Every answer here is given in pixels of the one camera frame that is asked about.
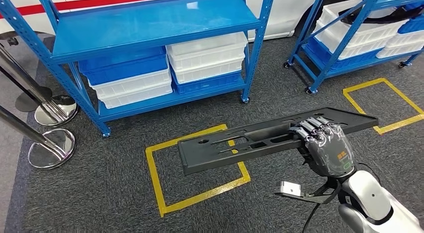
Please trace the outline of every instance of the white vehicle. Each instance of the white vehicle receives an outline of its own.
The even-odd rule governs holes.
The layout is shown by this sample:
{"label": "white vehicle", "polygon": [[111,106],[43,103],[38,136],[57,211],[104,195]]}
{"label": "white vehicle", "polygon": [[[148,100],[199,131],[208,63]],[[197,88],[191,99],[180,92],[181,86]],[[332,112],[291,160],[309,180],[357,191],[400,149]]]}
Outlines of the white vehicle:
{"label": "white vehicle", "polygon": [[[11,0],[18,8],[24,19],[35,32],[54,35],[53,28],[43,10],[39,0]],[[95,8],[116,4],[127,4],[146,0],[52,0],[60,12],[78,11],[87,8]],[[315,0],[274,0],[271,15],[266,28],[265,40],[291,37],[295,28],[307,9]],[[252,12],[259,17],[262,0],[247,0],[247,5]],[[249,32],[249,39],[254,38],[255,33]],[[15,36],[14,30],[5,19],[0,19],[0,36],[8,39]]]}

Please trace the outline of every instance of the dark carpet floor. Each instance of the dark carpet floor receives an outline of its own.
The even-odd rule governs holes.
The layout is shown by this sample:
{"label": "dark carpet floor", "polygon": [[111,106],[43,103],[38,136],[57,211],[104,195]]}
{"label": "dark carpet floor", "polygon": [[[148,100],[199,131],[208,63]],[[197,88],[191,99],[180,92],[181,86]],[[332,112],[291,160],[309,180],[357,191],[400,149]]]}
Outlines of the dark carpet floor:
{"label": "dark carpet floor", "polygon": [[[6,232],[288,232],[302,230],[311,203],[279,198],[280,181],[302,184],[312,191],[325,179],[317,177],[295,150],[245,162],[251,182],[160,217],[147,165],[148,146],[219,124],[229,128],[312,110],[324,106],[355,112],[342,90],[386,78],[420,108],[424,107],[424,57],[399,69],[397,62],[371,67],[325,81],[316,95],[304,93],[305,84],[292,69],[284,69],[294,38],[264,42],[250,103],[240,103],[236,92],[198,100],[110,122],[112,134],[102,138],[84,112],[64,128],[76,136],[77,151],[61,167],[42,171],[29,166],[25,140],[6,223]],[[37,79],[64,93],[39,65]],[[384,84],[352,92],[352,97],[380,125],[418,115]],[[28,123],[41,132],[30,115]],[[367,129],[348,136],[359,162],[368,164],[388,189],[423,223],[424,120],[379,135]],[[176,148],[154,153],[167,205],[241,177],[237,165],[185,177]],[[338,202],[320,207],[307,232],[351,232],[337,211]]]}

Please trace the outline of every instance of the blue shelving unit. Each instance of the blue shelving unit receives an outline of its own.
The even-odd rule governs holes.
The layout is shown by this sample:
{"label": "blue shelving unit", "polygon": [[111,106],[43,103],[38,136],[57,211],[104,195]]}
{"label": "blue shelving unit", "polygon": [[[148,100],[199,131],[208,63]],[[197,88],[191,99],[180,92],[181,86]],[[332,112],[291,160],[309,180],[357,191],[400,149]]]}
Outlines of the blue shelving unit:
{"label": "blue shelving unit", "polygon": [[[389,7],[402,6],[406,4],[414,4],[418,2],[423,2],[424,0],[363,0],[361,3],[359,3],[355,7],[352,7],[350,10],[348,10],[344,14],[340,15],[338,18],[330,22],[328,25],[325,25],[320,30],[317,30],[316,32],[312,34],[309,34],[310,28],[313,25],[313,20],[315,19],[320,9],[320,6],[323,4],[323,1],[324,0],[315,0],[314,4],[312,5],[311,11],[306,19],[305,25],[299,35],[299,38],[296,41],[294,49],[292,50],[288,61],[284,64],[285,68],[289,68],[296,61],[310,76],[310,78],[313,80],[313,84],[305,89],[307,94],[317,93],[318,87],[325,79],[346,74],[349,72],[357,71],[367,67],[375,66],[384,62],[393,61],[393,60],[400,59],[406,56],[411,56],[406,62],[401,62],[401,64],[399,64],[399,67],[407,66],[421,52],[423,52],[423,49],[421,49],[416,52],[391,56],[387,58],[377,58],[375,57],[375,54],[374,54],[374,56],[371,56],[365,60],[361,59],[359,61],[355,61],[354,59],[352,59],[352,61],[350,61],[349,64],[343,64],[341,61],[338,60],[340,54],[343,52],[345,47],[348,45],[349,41],[352,39],[354,34],[357,32],[357,30],[359,29],[361,24],[364,22],[364,20],[368,17],[371,11],[375,11],[375,10],[379,10],[383,8],[389,8]],[[338,22],[340,19],[344,18],[345,16],[359,9],[360,7],[362,7],[362,10],[360,11],[356,20],[351,25],[350,29],[347,31],[344,38],[341,40],[337,49],[334,51],[333,54],[331,54],[328,51],[328,53],[330,54],[330,57],[328,59],[325,59],[325,61],[323,60],[323,55],[327,54],[327,52],[325,52],[326,50],[325,46],[320,46],[322,48],[320,50],[312,50],[311,47],[308,47],[307,45],[308,41],[316,41],[316,39],[313,38],[314,36],[321,33],[322,31],[327,29],[329,26]],[[305,55],[317,66],[317,68],[319,69],[319,72],[317,74],[315,74],[307,66],[307,64],[303,61],[303,59],[301,59],[301,57],[299,56],[301,52],[305,53]]]}
{"label": "blue shelving unit", "polygon": [[[60,13],[52,0],[40,0],[56,33],[50,52],[37,37],[10,0],[0,0],[0,13],[75,99],[103,136],[111,130],[105,124],[148,111],[242,90],[249,92],[258,63],[273,0],[263,0],[259,18],[249,10],[246,0],[150,0],[131,4]],[[93,107],[75,62],[113,54],[160,47],[218,35],[255,30],[252,53],[244,52],[245,78],[233,84],[180,95],[176,92],[117,108],[106,109],[99,101]],[[62,64],[69,64],[73,78]]]}

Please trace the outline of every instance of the red stripe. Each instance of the red stripe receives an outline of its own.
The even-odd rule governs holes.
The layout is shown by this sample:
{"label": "red stripe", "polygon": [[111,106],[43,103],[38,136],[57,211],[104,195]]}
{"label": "red stripe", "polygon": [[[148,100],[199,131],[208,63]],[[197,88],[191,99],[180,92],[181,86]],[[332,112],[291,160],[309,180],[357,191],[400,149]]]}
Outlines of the red stripe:
{"label": "red stripe", "polygon": [[[113,4],[122,4],[122,3],[128,3],[128,2],[136,2],[136,1],[145,1],[145,0],[73,0],[73,1],[57,2],[55,3],[55,5],[59,11],[62,11],[62,10],[71,10],[71,9],[86,8],[86,7],[99,7],[99,6],[107,6],[107,5],[113,5]],[[17,8],[17,10],[22,16],[45,12],[41,4],[19,7]]]}

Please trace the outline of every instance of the black plastic tray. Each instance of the black plastic tray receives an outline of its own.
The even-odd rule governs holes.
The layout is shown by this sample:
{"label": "black plastic tray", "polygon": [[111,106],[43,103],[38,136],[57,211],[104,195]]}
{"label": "black plastic tray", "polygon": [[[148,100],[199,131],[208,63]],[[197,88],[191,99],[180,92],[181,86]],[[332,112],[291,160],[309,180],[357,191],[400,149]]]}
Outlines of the black plastic tray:
{"label": "black plastic tray", "polygon": [[[302,141],[289,128],[308,117],[324,117],[349,134],[377,126],[377,118],[334,108],[321,108],[282,118],[222,130],[178,142],[185,175],[296,149]],[[230,146],[228,141],[235,141]]]}

